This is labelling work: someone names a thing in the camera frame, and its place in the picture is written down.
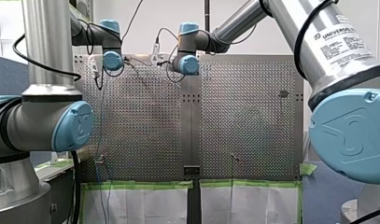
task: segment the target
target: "stainless steel panel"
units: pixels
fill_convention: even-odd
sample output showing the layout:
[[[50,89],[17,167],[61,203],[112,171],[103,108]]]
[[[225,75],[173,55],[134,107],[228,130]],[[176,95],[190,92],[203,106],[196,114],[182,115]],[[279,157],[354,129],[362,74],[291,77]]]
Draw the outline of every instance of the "stainless steel panel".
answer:
[[[201,178],[298,177],[303,83],[292,57],[204,56],[201,61]],[[280,97],[281,91],[288,97]]]
[[[84,64],[88,56],[82,57],[76,66],[86,75],[81,89],[99,117],[103,92]],[[201,75],[180,84],[141,63],[109,77],[103,137],[96,153],[99,117],[88,146],[91,157],[82,162],[83,180],[96,180],[96,154],[105,157],[102,180],[183,179],[184,165],[200,165],[200,178],[296,179],[303,81],[292,57],[202,56],[201,63]],[[288,97],[280,97],[281,91]]]
[[[96,115],[88,146],[91,157],[82,163],[83,181],[96,180],[93,161],[96,155],[104,156],[98,160],[104,161],[98,165],[102,180],[182,179],[187,158],[183,157],[182,117],[187,113],[189,118],[190,110],[182,110],[181,84],[171,83],[164,70],[134,63],[135,68],[127,65],[120,77],[105,74],[106,97],[101,106],[104,91],[96,89],[85,65],[88,57],[83,57],[84,99],[93,106]],[[101,123],[103,132],[98,148]]]

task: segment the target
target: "wire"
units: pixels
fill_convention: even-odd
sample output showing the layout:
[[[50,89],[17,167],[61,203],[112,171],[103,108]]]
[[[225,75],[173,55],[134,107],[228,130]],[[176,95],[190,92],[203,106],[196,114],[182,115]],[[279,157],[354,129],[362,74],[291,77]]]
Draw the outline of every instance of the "wire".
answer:
[[[98,83],[98,81],[97,81],[97,77],[95,77],[94,78],[94,83],[96,84],[96,88],[99,90],[99,91],[101,91],[102,89],[103,89],[103,80],[104,80],[104,77],[105,77],[105,73],[103,72],[103,70],[102,70],[102,82],[101,82],[101,84],[100,84],[100,86],[99,86],[99,83]]]
[[[103,68],[102,68],[102,76],[103,76],[103,73],[106,72],[106,74],[107,74],[109,77],[119,77],[120,75],[123,74],[123,69],[124,69],[124,66],[122,66],[122,68],[120,69],[120,72],[119,72],[117,75],[112,75],[110,72],[107,71],[107,69],[106,69],[105,66],[103,65]]]
[[[71,217],[72,217],[72,211],[73,211],[73,203],[74,203],[74,192],[75,192],[75,185],[76,185],[76,182],[75,182],[75,178],[73,177],[73,184],[72,184],[72,188],[71,188],[71,203],[70,203],[70,208],[68,210],[68,215],[67,215],[67,220],[66,220],[66,223],[65,224],[68,224]]]
[[[378,217],[378,216],[380,216],[380,209],[377,210],[377,211],[375,211],[375,212],[372,212],[372,213],[368,214],[368,215],[365,216],[365,217],[361,217],[361,218],[359,218],[358,220],[353,221],[353,222],[351,222],[351,223],[349,223],[349,224],[360,224],[360,223],[363,223],[363,222],[365,222],[365,221],[368,221],[368,220],[370,220],[370,219],[372,219],[372,218],[375,218],[375,217]]]
[[[216,35],[213,35],[213,37],[218,41],[220,42],[221,44],[225,44],[225,45],[237,45],[237,44],[242,44],[243,42],[247,41],[254,33],[254,31],[256,30],[257,28],[257,25],[254,25],[253,26],[253,29],[251,30],[250,34],[248,34],[248,36],[246,36],[245,38],[243,38],[242,40],[239,40],[237,42],[232,42],[232,43],[229,43],[229,42],[224,42],[220,39],[218,39],[218,37]]]
[[[172,53],[170,53],[169,59],[168,59],[168,61],[167,61],[168,64],[166,65],[166,76],[167,76],[167,78],[168,78],[171,82],[173,82],[173,83],[179,83],[179,82],[181,82],[181,81],[184,79],[184,77],[186,77],[186,76],[184,76],[184,75],[181,75],[181,78],[180,78],[179,80],[172,80],[172,78],[170,77],[169,71],[168,71],[169,64],[171,64],[171,63],[170,63],[170,60],[172,59],[173,53],[175,53],[175,50],[176,50],[177,48],[178,48],[178,45],[176,45],[176,47],[172,50]]]
[[[21,43],[21,41],[25,38],[25,35],[22,35],[19,39],[17,39],[15,41],[15,43],[13,44],[12,46],[12,49],[14,50],[14,52],[16,54],[18,54],[18,56],[20,56],[21,58],[23,58],[24,60],[26,60],[27,62],[29,63],[32,63],[38,67],[41,67],[47,71],[50,71],[50,72],[54,72],[54,73],[60,73],[60,74],[63,74],[63,75],[67,75],[67,76],[70,76],[70,77],[75,77],[75,81],[78,81],[81,79],[81,75],[79,74],[76,74],[76,73],[72,73],[72,72],[65,72],[65,71],[62,71],[62,70],[58,70],[56,68],[52,68],[52,67],[49,67],[49,66],[46,66],[42,63],[39,63],[39,62],[36,62],[34,61],[33,59],[30,59],[28,57],[26,57],[25,55],[23,55],[20,51],[18,51],[17,47],[19,45],[19,43]]]
[[[312,24],[315,17],[318,15],[318,13],[326,8],[327,6],[331,4],[338,4],[338,0],[325,0],[320,5],[318,5],[315,9],[312,10],[312,12],[309,14],[308,19],[303,23],[303,27],[301,28],[300,32],[298,33],[297,40],[295,41],[295,47],[294,47],[294,62],[295,67],[298,70],[298,73],[300,74],[303,79],[307,80],[305,73],[303,72],[303,66],[301,65],[301,48],[303,45],[303,39],[305,38],[306,31],[308,30],[309,26]]]
[[[78,223],[79,220],[79,208],[81,206],[81,179],[79,177],[79,161],[76,151],[72,151],[71,155],[73,156],[74,163],[74,179],[75,179],[75,188],[76,188],[76,203],[74,205],[74,215],[73,222]]]
[[[162,31],[166,31],[166,32],[168,32],[168,33],[171,34],[176,40],[178,40],[178,37],[173,33],[173,31],[171,31],[171,30],[169,30],[169,29],[167,29],[167,28],[162,27],[162,28],[160,29],[160,31],[158,32],[156,43],[159,43],[159,42],[160,42],[160,35],[161,35],[161,32],[162,32]]]
[[[82,20],[82,19],[78,19],[78,20],[79,20],[79,21],[82,21],[82,22],[85,23],[86,25],[94,26],[94,27],[97,27],[97,28],[99,28],[99,29],[101,29],[101,30],[104,30],[105,32],[107,32],[107,33],[113,35],[114,37],[116,37],[116,38],[120,41],[120,43],[122,43],[122,41],[120,40],[119,33],[115,32],[115,31],[112,31],[112,30],[110,30],[110,29],[108,29],[108,28],[105,28],[105,27],[103,27],[103,26],[101,26],[101,25],[98,25],[98,24],[92,23],[92,22],[86,22],[86,21],[84,21],[84,20]]]
[[[99,156],[99,149],[100,149],[100,145],[102,143],[102,138],[103,138],[103,123],[104,123],[104,113],[103,113],[103,108],[104,108],[104,104],[105,104],[105,98],[106,98],[106,88],[103,89],[103,93],[102,93],[102,102],[100,104],[100,118],[99,118],[99,125],[100,125],[100,130],[99,130],[99,137],[98,137],[98,140],[97,140],[97,147],[96,147],[96,152],[95,152],[95,155],[94,155],[94,160],[96,161],[97,157]],[[97,162],[95,163],[95,168],[96,168],[96,177],[97,177],[97,181],[98,181],[98,184],[99,184],[99,191],[100,191],[100,202],[101,202],[101,205],[102,205],[102,209],[103,209],[103,215],[105,217],[105,224],[107,224],[107,214],[106,214],[106,210],[105,210],[105,204],[103,202],[103,193],[102,193],[102,180],[100,178],[100,173],[99,173],[99,164],[97,164]],[[108,204],[109,204],[109,197],[107,198],[107,208],[108,207]]]
[[[89,23],[85,22],[82,19],[78,19],[78,21],[84,22],[86,24],[86,26],[87,26],[86,37],[87,37],[87,41],[88,41],[89,45],[91,45],[91,50],[89,49],[89,45],[87,45],[87,53],[88,53],[88,55],[92,55],[93,54],[93,50],[94,50],[94,42],[95,42],[94,31],[91,28],[91,26],[90,26]]]
[[[134,15],[132,16],[132,19],[129,22],[128,29],[126,29],[125,34],[122,36],[122,39],[121,39],[122,42],[123,42],[123,39],[126,37],[126,35],[129,33],[129,30],[131,29],[132,23],[134,22],[134,18],[136,17],[137,12],[138,12],[139,8],[141,7],[141,4],[143,3],[143,1],[144,0],[140,0],[139,4],[137,5],[136,11],[134,12]]]

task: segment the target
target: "vertical metal post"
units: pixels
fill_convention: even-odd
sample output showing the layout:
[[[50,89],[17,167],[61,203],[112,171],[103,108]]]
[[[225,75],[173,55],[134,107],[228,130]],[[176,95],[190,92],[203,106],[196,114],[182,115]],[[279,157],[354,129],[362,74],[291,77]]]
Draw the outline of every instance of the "vertical metal post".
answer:
[[[210,32],[210,0],[204,0],[204,29]]]
[[[23,0],[27,55],[46,66],[73,71],[69,2]],[[29,63],[30,87],[23,95],[80,95],[73,77]]]

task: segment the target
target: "black cable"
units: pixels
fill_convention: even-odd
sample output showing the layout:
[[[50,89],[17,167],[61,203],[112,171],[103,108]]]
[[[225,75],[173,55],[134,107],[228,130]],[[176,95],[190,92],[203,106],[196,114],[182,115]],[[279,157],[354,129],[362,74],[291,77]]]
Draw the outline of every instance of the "black cable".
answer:
[[[109,77],[119,77],[120,75],[123,74],[123,70],[124,70],[124,66],[122,66],[122,68],[120,69],[120,72],[117,74],[117,75],[112,75],[110,72],[107,71],[107,69],[103,66],[102,68],[102,76],[103,76],[103,73],[106,72],[106,74],[109,76]]]
[[[168,63],[168,64],[166,65],[166,76],[167,76],[167,78],[168,78],[172,83],[179,83],[179,82],[181,82],[181,81],[184,79],[184,77],[186,77],[186,76],[184,76],[184,75],[181,75],[181,78],[180,78],[179,80],[172,80],[172,78],[170,77],[169,71],[168,71],[169,64],[171,64],[171,63],[170,63],[170,60],[172,59],[173,53],[175,53],[175,50],[176,50],[177,48],[178,48],[178,45],[176,45],[175,48],[172,50],[172,53],[170,53],[169,59],[167,60],[167,63]]]
[[[247,41],[254,33],[254,31],[256,30],[257,28],[257,25],[254,25],[253,29],[251,30],[250,34],[248,34],[248,36],[246,36],[245,38],[243,38],[242,40],[239,40],[237,42],[232,42],[232,43],[229,43],[229,42],[224,42],[220,39],[218,39],[218,37],[216,35],[214,35],[214,38],[220,42],[221,44],[225,44],[225,45],[237,45],[237,44],[242,44],[243,42]]]
[[[74,163],[74,179],[75,179],[75,188],[76,188],[76,203],[74,206],[74,215],[73,215],[73,222],[77,224],[79,219],[79,208],[81,206],[81,180],[79,177],[79,161],[78,161],[78,155],[76,151],[72,151],[71,155],[73,157],[73,163]]]
[[[82,19],[78,19],[78,20],[81,21],[81,22],[83,22],[83,23],[85,23],[85,24],[87,25],[87,27],[88,27],[88,26],[94,26],[94,27],[96,27],[96,28],[99,28],[99,29],[101,29],[101,30],[104,30],[105,32],[107,32],[107,33],[111,34],[112,36],[116,37],[116,38],[120,41],[120,43],[122,44],[122,41],[120,40],[119,33],[114,32],[114,31],[112,31],[112,30],[110,30],[110,29],[108,29],[108,28],[105,28],[104,26],[101,26],[101,25],[98,25],[98,24],[95,24],[95,23],[92,23],[92,22],[86,22],[86,21],[84,21],[84,20],[82,20]]]
[[[73,177],[73,183],[72,183],[72,188],[71,188],[71,203],[70,203],[70,208],[68,210],[68,215],[67,215],[67,220],[65,224],[69,224],[70,219],[72,217],[72,212],[73,212],[73,203],[74,203],[74,192],[76,190],[76,179]]]
[[[264,0],[260,0],[260,7],[262,8],[262,11],[264,11],[264,13],[269,16],[269,17],[274,17],[271,13],[271,11],[268,10],[268,8],[265,6],[265,3],[264,3]]]
[[[100,86],[99,86],[99,82],[97,81],[97,77],[94,79],[94,83],[96,84],[96,88],[99,91],[101,91],[103,89],[103,79],[104,79],[104,76],[105,76],[105,73],[102,70],[102,78],[101,78],[102,80],[101,80]]]
[[[87,41],[88,41],[88,44],[89,44],[89,45],[87,45],[87,53],[88,53],[88,55],[92,55],[93,54],[93,50],[94,50],[94,42],[95,42],[94,31],[91,28],[91,26],[90,26],[89,23],[85,22],[82,19],[78,19],[78,21],[82,21],[87,26],[86,37],[87,37]]]
[[[122,42],[123,42],[123,39],[126,37],[126,35],[129,33],[129,29],[131,29],[132,23],[134,22],[134,18],[136,17],[137,12],[138,12],[138,10],[139,10],[141,4],[143,3],[143,1],[144,1],[144,0],[140,0],[139,4],[137,5],[136,11],[134,12],[134,15],[132,16],[132,19],[131,19],[131,21],[129,22],[128,29],[126,29],[125,34],[122,36],[122,39],[121,39]]]
[[[18,51],[17,47],[18,47],[19,43],[21,43],[21,41],[24,38],[25,38],[25,35],[22,35],[19,39],[17,39],[15,41],[15,43],[12,46],[14,52],[16,54],[18,54],[18,56],[20,56],[21,58],[23,58],[27,62],[32,63],[34,65],[37,65],[38,67],[41,67],[41,68],[43,68],[43,69],[45,69],[47,71],[54,72],[54,73],[60,73],[60,74],[67,75],[67,76],[70,76],[70,77],[75,77],[75,79],[74,79],[75,81],[78,81],[78,80],[81,79],[81,75],[79,75],[79,74],[72,73],[72,72],[65,72],[65,71],[62,71],[62,70],[58,70],[56,68],[52,68],[52,67],[46,66],[46,65],[44,65],[42,63],[36,62],[33,59],[30,59],[30,58],[26,57],[25,55],[23,55],[20,51]]]
[[[378,217],[378,216],[380,216],[380,209],[377,210],[377,211],[375,211],[375,212],[372,212],[372,213],[368,214],[367,216],[361,217],[358,220],[353,221],[353,222],[351,222],[349,224],[360,224],[360,223],[363,223],[365,221],[368,221],[368,220],[370,220],[372,218],[375,218],[375,217]]]
[[[305,76],[305,73],[303,72],[303,67],[301,65],[301,47],[303,44],[303,39],[305,38],[306,31],[308,30],[309,26],[312,24],[313,20],[318,15],[318,13],[331,4],[338,4],[338,0],[335,0],[335,1],[325,0],[319,6],[315,7],[315,9],[312,10],[311,14],[309,14],[308,19],[306,19],[305,23],[303,24],[303,27],[298,33],[297,40],[295,41],[295,47],[294,47],[295,67],[297,68],[300,76],[303,77],[303,79],[305,80],[306,80],[306,76]]]

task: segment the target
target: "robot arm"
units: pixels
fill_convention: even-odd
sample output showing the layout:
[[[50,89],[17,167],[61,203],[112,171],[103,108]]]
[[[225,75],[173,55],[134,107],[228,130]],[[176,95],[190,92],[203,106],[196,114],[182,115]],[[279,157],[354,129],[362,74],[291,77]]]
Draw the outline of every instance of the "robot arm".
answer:
[[[84,27],[73,13],[70,13],[73,46],[97,45],[103,49],[103,66],[110,71],[123,67],[120,25],[116,21],[101,20],[100,25]]]
[[[197,75],[196,50],[226,52],[271,14],[313,89],[309,133],[317,154],[339,174],[380,184],[380,61],[335,3],[249,0],[212,34],[182,23],[172,70]]]

